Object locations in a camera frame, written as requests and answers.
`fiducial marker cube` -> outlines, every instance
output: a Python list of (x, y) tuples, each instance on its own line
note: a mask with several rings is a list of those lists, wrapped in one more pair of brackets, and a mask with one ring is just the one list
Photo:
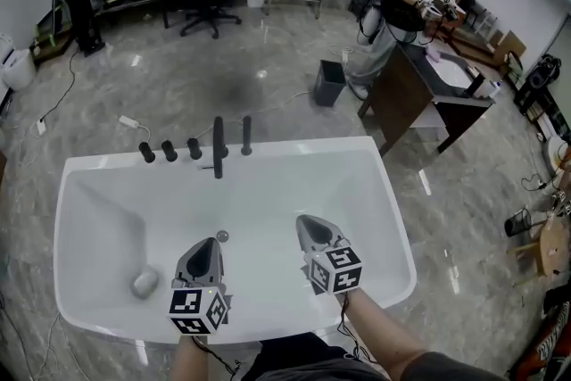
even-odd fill
[(227, 313), (217, 287), (172, 289), (169, 320), (181, 335), (213, 335)]
[(307, 253), (304, 259), (310, 268), (310, 280), (328, 294), (359, 287), (362, 263), (350, 246)]

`marble floor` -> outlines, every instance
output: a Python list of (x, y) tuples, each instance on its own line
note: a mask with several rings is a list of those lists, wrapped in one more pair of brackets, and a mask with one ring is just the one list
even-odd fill
[[(76, 83), (47, 117), (41, 139), (33, 137), (33, 126), (70, 84), (74, 47), (43, 64), (33, 85), (14, 95), (2, 122), (8, 165), (0, 189), (0, 290), (34, 376), (57, 314), (52, 254), (63, 164), (72, 156), (135, 151), (145, 134), (120, 125), (119, 116), (146, 125), (155, 148), (167, 138), (183, 146), (216, 115), (234, 120), (249, 112), (255, 112), (253, 141), (368, 132), (382, 142), (370, 121), (357, 117), (360, 104), (348, 90), (333, 109), (316, 106), (304, 94), (311, 90), (319, 60), (339, 59), (332, 54), (339, 48), (331, 45), (354, 46), (353, 16), (326, 7), (315, 20), (302, 5), (276, 4), (268, 17), (246, 7), (236, 11), (244, 23), (222, 26), (219, 40), (207, 29), (180, 37), (180, 13), (172, 14), (171, 29), (164, 29), (156, 14), (141, 21), (139, 12), (104, 29), (104, 51), (73, 59)], [(534, 162), (547, 177), (540, 144), (511, 97), (504, 87), (497, 104), (442, 155), (434, 154), (434, 141), (411, 130), (384, 158), (418, 271), (412, 296), (389, 312), (432, 349), (498, 374), (538, 327), (548, 286), (536, 281), (514, 288), (532, 272), (522, 271), (506, 254), (513, 242), (503, 233), (503, 221), (537, 198), (519, 185), (520, 179), (532, 174)], [(237, 124), (228, 124), (228, 143), (239, 143), (240, 135)], [(210, 136), (203, 142), (209, 144)], [(82, 378), (66, 339), (93, 381), (169, 377), (172, 347), (103, 338), (63, 319), (61, 325), (54, 326), (44, 371), (56, 370), (57, 356), (52, 379)], [(17, 379), (27, 379), (17, 336), (5, 319), (0, 330), (0, 360)], [(320, 334), (349, 347), (333, 328)], [(218, 350), (233, 361), (252, 360), (256, 348)], [(228, 375), (212, 363), (211, 379)]]

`faucet handle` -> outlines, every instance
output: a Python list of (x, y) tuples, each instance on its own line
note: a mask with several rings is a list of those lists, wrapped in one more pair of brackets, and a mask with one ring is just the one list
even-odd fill
[(244, 124), (244, 128), (242, 130), (242, 155), (249, 156), (252, 154), (252, 117), (245, 116), (242, 122)]
[(178, 158), (178, 154), (169, 140), (162, 142), (161, 148), (164, 155), (167, 157), (167, 161), (174, 162)]
[(200, 145), (197, 138), (189, 138), (186, 142), (186, 146), (190, 150), (190, 157), (195, 161), (203, 157), (203, 152), (200, 150)]
[(139, 151), (145, 158), (146, 163), (154, 162), (155, 155), (153, 153), (153, 150), (151, 149), (151, 146), (149, 146), (148, 143), (146, 142), (141, 143), (141, 145), (139, 145)]

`sink basin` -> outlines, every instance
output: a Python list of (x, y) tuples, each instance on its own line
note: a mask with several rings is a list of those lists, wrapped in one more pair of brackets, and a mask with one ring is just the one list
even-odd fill
[[(178, 259), (219, 230), (229, 324), (211, 344), (278, 338), (332, 326), (334, 297), (316, 296), (301, 268), (295, 220), (308, 213), (336, 224), (363, 261), (361, 286), (383, 307), (410, 295), (416, 271), (385, 166), (370, 137), (229, 145), (224, 178), (211, 148), (168, 163), (139, 153), (67, 160), (54, 238), (58, 308), (71, 324), (107, 335), (175, 343), (166, 314)], [(141, 269), (160, 276), (142, 300), (130, 291)]]

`wooden stool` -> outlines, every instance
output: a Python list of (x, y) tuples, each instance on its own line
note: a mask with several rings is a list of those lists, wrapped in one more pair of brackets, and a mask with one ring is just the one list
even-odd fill
[(540, 235), (536, 241), (508, 250), (508, 253), (532, 251), (537, 266), (535, 276), (517, 282), (514, 287), (529, 283), (538, 277), (551, 278), (553, 277), (553, 270), (567, 269), (569, 234), (561, 225), (561, 221), (551, 215), (540, 230)]

